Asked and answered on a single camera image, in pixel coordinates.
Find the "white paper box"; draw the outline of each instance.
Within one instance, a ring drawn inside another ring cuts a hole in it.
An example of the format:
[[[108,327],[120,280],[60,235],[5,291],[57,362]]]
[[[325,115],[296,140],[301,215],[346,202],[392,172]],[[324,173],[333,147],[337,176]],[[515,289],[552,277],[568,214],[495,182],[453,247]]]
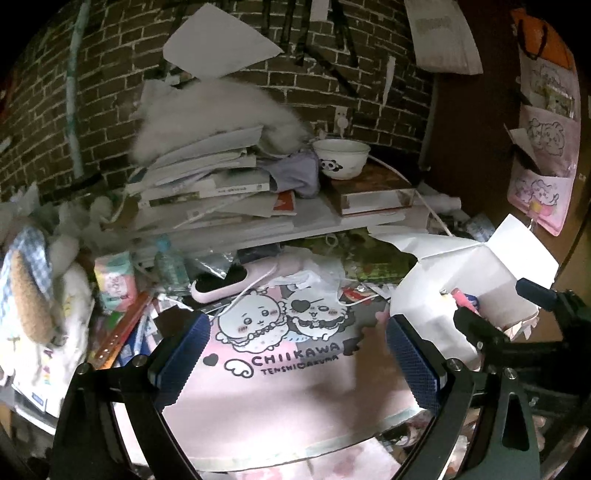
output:
[[[480,300],[480,313],[493,325],[510,327],[538,313],[538,307],[515,292],[528,278],[549,288],[558,262],[515,217],[509,215],[486,243],[429,234],[372,236],[415,255],[417,264],[394,291],[390,314],[401,313],[445,358],[469,364],[477,357],[453,323],[455,306],[440,294],[459,288]]]

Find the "power outlet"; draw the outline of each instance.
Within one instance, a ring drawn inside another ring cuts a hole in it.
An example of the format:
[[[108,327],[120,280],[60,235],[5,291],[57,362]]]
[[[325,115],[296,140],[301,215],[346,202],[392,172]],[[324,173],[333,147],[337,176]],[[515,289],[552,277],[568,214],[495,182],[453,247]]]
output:
[[[347,119],[348,108],[345,106],[335,106],[335,124],[333,126],[333,133],[340,134],[341,128],[346,130],[349,125],[349,119]]]

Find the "panda design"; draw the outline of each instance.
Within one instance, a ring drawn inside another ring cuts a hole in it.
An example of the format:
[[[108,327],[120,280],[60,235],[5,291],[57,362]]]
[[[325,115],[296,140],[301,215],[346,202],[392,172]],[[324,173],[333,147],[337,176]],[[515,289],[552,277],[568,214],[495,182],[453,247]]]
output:
[[[339,165],[335,160],[323,160],[322,169],[328,171],[339,171],[342,170],[343,167]]]

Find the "brown wooden cabinet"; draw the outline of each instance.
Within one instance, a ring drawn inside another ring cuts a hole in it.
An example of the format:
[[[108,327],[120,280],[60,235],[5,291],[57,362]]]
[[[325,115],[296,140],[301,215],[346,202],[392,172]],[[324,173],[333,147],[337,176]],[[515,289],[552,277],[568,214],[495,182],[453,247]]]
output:
[[[484,212],[495,225],[511,213],[526,216],[506,199],[511,175],[511,142],[504,124],[516,128],[520,101],[517,39],[512,33],[509,0],[459,0],[480,52],[484,74],[439,75],[439,97],[426,161],[427,183],[462,199],[470,215]],[[536,235],[562,264],[573,249],[589,207],[591,119],[588,94],[591,83],[579,69],[582,131],[570,209],[558,237],[543,228]]]

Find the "white bowl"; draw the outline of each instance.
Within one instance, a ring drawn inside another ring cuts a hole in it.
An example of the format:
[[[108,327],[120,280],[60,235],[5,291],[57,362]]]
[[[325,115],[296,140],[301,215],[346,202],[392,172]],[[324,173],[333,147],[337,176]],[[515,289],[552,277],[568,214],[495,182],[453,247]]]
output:
[[[369,145],[342,138],[318,140],[312,147],[321,161],[322,172],[336,180],[359,175],[369,155]]]

